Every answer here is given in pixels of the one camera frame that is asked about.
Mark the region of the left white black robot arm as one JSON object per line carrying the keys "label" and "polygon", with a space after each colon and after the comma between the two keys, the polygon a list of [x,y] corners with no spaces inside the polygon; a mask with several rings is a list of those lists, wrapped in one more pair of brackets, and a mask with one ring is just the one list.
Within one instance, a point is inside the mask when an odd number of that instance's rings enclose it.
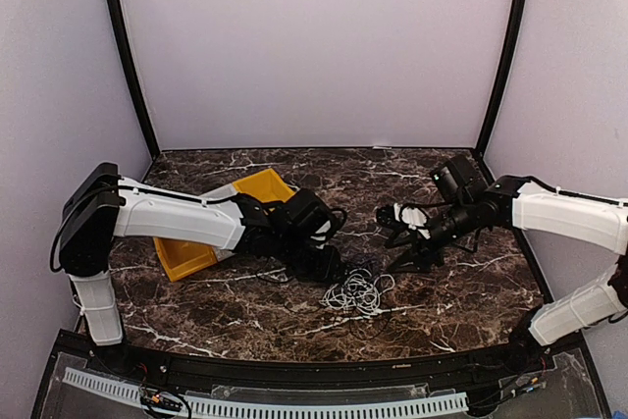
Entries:
{"label": "left white black robot arm", "polygon": [[309,189],[291,189],[273,169],[193,195],[139,183],[101,163],[65,203],[49,266],[74,285],[101,361],[128,376],[138,355],[123,342],[109,268],[115,238],[150,236],[270,257],[300,280],[331,285],[345,274],[330,244],[345,220],[343,210]]}

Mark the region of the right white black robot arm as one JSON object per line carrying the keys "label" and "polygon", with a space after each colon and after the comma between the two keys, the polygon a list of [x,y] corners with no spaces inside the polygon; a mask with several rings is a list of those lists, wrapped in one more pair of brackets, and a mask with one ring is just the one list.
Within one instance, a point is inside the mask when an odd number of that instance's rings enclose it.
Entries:
{"label": "right white black robot arm", "polygon": [[511,374],[524,372],[539,348],[574,332],[627,312],[627,202],[552,187],[532,177],[503,176],[468,190],[436,178],[447,192],[445,210],[427,214],[428,205],[395,203],[376,212],[379,225],[391,230],[388,248],[404,252],[390,269],[407,264],[427,272],[443,262],[442,251],[460,238],[494,227],[540,231],[603,247],[618,257],[597,278],[561,299],[532,310],[511,333],[500,364]]}

